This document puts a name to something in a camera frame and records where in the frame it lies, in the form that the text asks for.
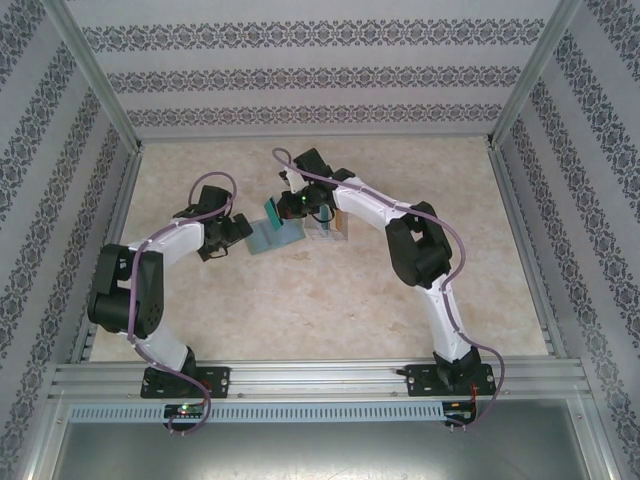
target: wire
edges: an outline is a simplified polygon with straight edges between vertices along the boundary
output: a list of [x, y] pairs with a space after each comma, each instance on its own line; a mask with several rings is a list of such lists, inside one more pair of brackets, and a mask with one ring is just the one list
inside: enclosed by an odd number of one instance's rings
[[471, 409], [471, 413], [475, 413], [476, 411], [476, 397], [478, 396], [478, 387], [476, 386], [475, 382], [473, 382], [471, 384], [471, 401], [469, 403], [473, 403], [473, 409]]
[[[288, 160], [285, 161], [284, 159], [280, 158], [278, 156], [278, 153], [280, 153], [280, 152], [286, 154], [287, 157], [288, 157]], [[473, 423], [471, 423], [469, 426], [476, 425], [478, 423], [478, 421], [481, 418], [484, 418], [487, 415], [487, 413], [491, 410], [491, 408], [493, 407], [494, 403], [496, 402], [496, 399], [498, 398], [498, 395], [500, 394], [500, 390], [502, 389], [502, 385], [504, 384], [505, 364], [504, 364], [504, 359], [502, 358], [502, 355], [500, 355], [500, 353], [495, 348], [488, 347], [486, 345], [482, 345], [482, 344], [470, 339], [467, 335], [465, 335], [461, 331], [460, 326], [457, 324], [457, 322], [455, 320], [455, 317], [453, 316], [453, 312], [451, 310], [451, 305], [449, 303], [449, 297], [447, 295], [446, 287], [447, 287], [447, 285], [449, 285], [453, 281], [454, 278], [456, 278], [460, 274], [460, 272], [464, 268], [464, 266], [466, 264], [466, 261], [467, 261], [467, 251], [466, 251], [466, 249], [464, 247], [464, 242], [462, 241], [462, 238], [460, 237], [460, 235], [458, 235], [458, 232], [456, 232], [451, 225], [449, 225], [447, 222], [441, 220], [440, 218], [435, 217], [433, 215], [429, 215], [428, 213], [425, 213], [425, 212], [421, 212], [419, 210], [413, 210], [411, 208], [407, 208], [407, 207], [403, 207], [401, 205], [397, 205], [394, 202], [389, 201], [384, 196], [379, 195], [374, 190], [371, 190], [370, 188], [362, 187], [362, 186], [359, 186], [359, 185], [353, 185], [353, 184], [350, 184], [350, 183], [346, 183], [346, 182], [341, 182], [339, 180], [335, 180], [333, 178], [324, 177], [322, 175], [316, 175], [316, 174], [313, 174], [313, 173], [305, 172], [304, 170], [301, 170], [301, 169], [299, 169], [299, 168], [297, 168], [295, 166], [295, 164], [291, 160], [291, 153], [289, 153], [289, 151], [284, 149], [284, 148], [281, 148], [281, 147], [274, 148], [271, 151], [271, 154], [273, 155], [273, 158], [275, 158], [277, 162], [279, 162], [280, 164], [284, 165], [285, 167], [293, 170], [294, 172], [299, 173], [303, 177], [311, 178], [313, 180], [319, 180], [319, 181], [326, 182], [326, 183], [331, 183], [333, 185], [338, 185], [340, 187], [349, 188], [351, 190], [360, 191], [360, 192], [362, 192], [362, 193], [364, 193], [366, 195], [369, 195], [370, 197], [378, 200], [379, 202], [381, 202], [382, 204], [384, 204], [384, 205], [386, 205], [388, 207], [395, 208], [396, 210], [399, 210], [401, 212], [408, 213], [408, 214], [411, 214], [411, 215], [415, 215], [417, 217], [424, 218], [426, 220], [429, 220], [429, 221], [435, 223], [436, 225], [440, 225], [449, 234], [451, 234], [453, 239], [456, 241], [456, 244], [458, 245], [458, 249], [460, 250], [460, 263], [458, 263], [458, 266], [453, 270], [453, 272], [449, 276], [447, 276], [447, 278], [442, 282], [442, 285], [440, 286], [440, 291], [442, 292], [442, 298], [444, 300], [444, 306], [445, 306], [445, 310], [447, 312], [447, 317], [449, 318], [449, 323], [451, 323], [451, 327], [458, 334], [458, 336], [460, 338], [462, 338], [462, 340], [464, 340], [469, 345], [471, 345], [473, 347], [476, 347], [479, 350], [484, 350], [486, 352], [489, 352], [489, 353], [495, 355], [495, 357], [498, 359], [498, 362], [500, 363], [500, 379], [498, 380], [498, 385], [496, 386], [496, 391], [494, 392], [493, 396], [491, 397], [491, 400], [489, 400], [489, 403], [487, 404], [487, 407], [484, 409], [482, 414], [479, 415], [475, 419], [475, 421]]]
[[174, 370], [174, 369], [172, 369], [172, 368], [170, 368], [170, 367], [168, 367], [166, 365], [163, 365], [163, 364], [157, 362], [155, 359], [153, 359], [149, 355], [147, 355], [144, 352], [144, 350], [142, 350], [142, 348], [138, 345], [138, 342], [136, 341], [136, 337], [133, 334], [134, 327], [135, 327], [135, 319], [136, 319], [136, 298], [137, 298], [137, 288], [138, 288], [136, 280], [138, 278], [138, 268], [139, 268], [139, 265], [140, 265], [140, 257], [142, 256], [142, 253], [149, 247], [149, 245], [151, 245], [155, 240], [159, 239], [165, 233], [170, 232], [174, 228], [181, 227], [183, 225], [188, 225], [190, 223], [196, 223], [196, 222], [199, 222], [201, 220], [206, 220], [208, 218], [215, 217], [216, 215], [220, 215], [220, 214], [224, 213], [224, 211], [227, 208], [230, 208], [233, 205], [233, 201], [235, 200], [236, 194], [238, 192], [238, 186], [236, 184], [236, 181], [233, 179], [233, 177], [231, 175], [229, 175], [228, 173], [225, 173], [225, 172], [209, 172], [209, 173], [206, 173], [206, 174], [202, 175], [200, 178], [198, 178], [194, 182], [193, 186], [191, 187], [191, 190], [189, 191], [189, 205], [191, 205], [191, 200], [193, 198], [193, 192], [195, 191], [196, 187], [200, 184], [200, 182], [202, 180], [204, 180], [205, 178], [208, 178], [208, 177], [212, 177], [212, 176], [222, 176], [222, 177], [228, 178], [229, 181], [231, 182], [231, 185], [232, 185], [231, 197], [229, 197], [229, 199], [227, 200], [227, 203], [225, 203], [222, 207], [218, 208], [217, 210], [214, 210], [213, 212], [206, 213], [204, 215], [199, 215], [199, 216], [194, 217], [194, 218], [186, 218], [186, 219], [183, 219], [183, 220], [179, 220], [179, 221], [173, 222], [173, 223], [167, 225], [166, 227], [161, 228], [160, 230], [158, 230], [154, 234], [150, 235], [138, 247], [138, 250], [136, 251], [136, 254], [133, 257], [133, 265], [132, 265], [132, 269], [131, 269], [131, 298], [129, 300], [129, 323], [127, 324], [127, 340], [129, 341], [129, 343], [131, 343], [133, 345], [136, 353], [138, 355], [140, 355], [152, 367], [154, 367], [154, 368], [156, 368], [158, 370], [162, 370], [163, 372], [167, 372], [167, 373], [170, 373], [172, 375], [175, 375], [176, 377], [181, 378], [182, 380], [185, 380], [185, 381], [191, 383], [195, 387], [197, 387], [200, 390], [202, 390], [202, 393], [204, 395], [204, 400], [202, 401], [202, 404], [204, 405], [206, 403], [206, 406], [207, 406], [206, 407], [206, 413], [202, 416], [200, 421], [198, 423], [196, 423], [193, 427], [189, 428], [188, 430], [177, 432], [176, 430], [173, 429], [173, 420], [175, 419], [175, 416], [172, 416], [169, 419], [169, 432], [171, 434], [179, 433], [182, 436], [187, 435], [189, 433], [193, 433], [196, 430], [199, 430], [200, 428], [202, 428], [204, 426], [204, 424], [206, 423], [207, 419], [211, 415], [211, 395], [209, 394], [209, 390], [207, 390], [207, 388], [204, 385], [202, 385], [200, 382], [198, 382], [197, 380], [185, 375], [182, 372], [179, 372], [177, 370]]
[[313, 218], [318, 223], [331, 223], [331, 221], [336, 218], [336, 211], [333, 208], [329, 208], [331, 210], [331, 218], [328, 220], [322, 220], [321, 218], [316, 217], [313, 213], [311, 213], [311, 218]]

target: perforated metal strip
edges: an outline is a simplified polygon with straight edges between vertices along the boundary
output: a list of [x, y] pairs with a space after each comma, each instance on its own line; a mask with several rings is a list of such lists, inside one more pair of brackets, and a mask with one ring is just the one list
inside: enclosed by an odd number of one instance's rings
[[[164, 422], [164, 404], [74, 405], [71, 423]], [[441, 402], [276, 403], [213, 405], [209, 422], [321, 423], [414, 422], [445, 419]]]
[[96, 335], [98, 333], [98, 326], [93, 323], [89, 325], [89, 331], [87, 332], [87, 338], [85, 339], [84, 349], [82, 350], [81, 362], [88, 362], [91, 358], [91, 349], [93, 348], [93, 342], [95, 342]]

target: beige floor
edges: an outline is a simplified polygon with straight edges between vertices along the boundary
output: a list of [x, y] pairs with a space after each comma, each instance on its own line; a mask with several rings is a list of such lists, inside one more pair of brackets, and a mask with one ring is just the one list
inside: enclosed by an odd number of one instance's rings
[[[224, 170], [239, 186], [235, 212], [265, 217], [284, 189], [270, 151], [316, 147], [398, 200], [432, 203], [461, 234], [467, 268], [454, 283], [470, 335], [505, 355], [546, 354], [515, 244], [481, 138], [286, 138], [157, 144], [145, 150], [123, 242], [164, 226], [186, 206], [193, 180]], [[216, 180], [226, 186], [224, 179]], [[429, 322], [395, 276], [384, 235], [349, 217], [347, 242], [305, 239], [249, 255], [196, 254], [166, 279], [164, 321], [199, 359], [336, 359], [430, 356]], [[135, 360], [123, 338], [100, 330], [91, 360]]]

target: patterned wallpaper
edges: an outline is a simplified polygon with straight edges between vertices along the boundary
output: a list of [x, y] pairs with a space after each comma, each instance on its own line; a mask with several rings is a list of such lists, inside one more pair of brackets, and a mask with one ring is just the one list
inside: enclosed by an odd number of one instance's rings
[[557, 0], [68, 4], [139, 135], [166, 139], [489, 133]]
[[640, 15], [586, 1], [501, 146], [622, 478], [640, 478]]
[[0, 479], [85, 310], [129, 152], [37, 0], [0, 6]]

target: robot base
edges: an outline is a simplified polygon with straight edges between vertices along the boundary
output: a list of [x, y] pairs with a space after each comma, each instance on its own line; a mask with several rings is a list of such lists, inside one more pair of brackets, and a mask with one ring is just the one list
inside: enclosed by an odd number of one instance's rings
[[446, 385], [438, 373], [438, 365], [407, 365], [402, 372], [407, 377], [407, 392], [410, 397], [467, 397], [473, 395], [491, 396], [496, 391], [491, 365], [482, 364], [471, 375]]
[[[195, 375], [191, 376], [202, 383], [211, 398], [227, 398], [229, 392], [229, 377], [231, 369], [228, 367], [196, 367]], [[142, 398], [204, 398], [202, 390], [171, 374], [148, 367], [142, 379]]]

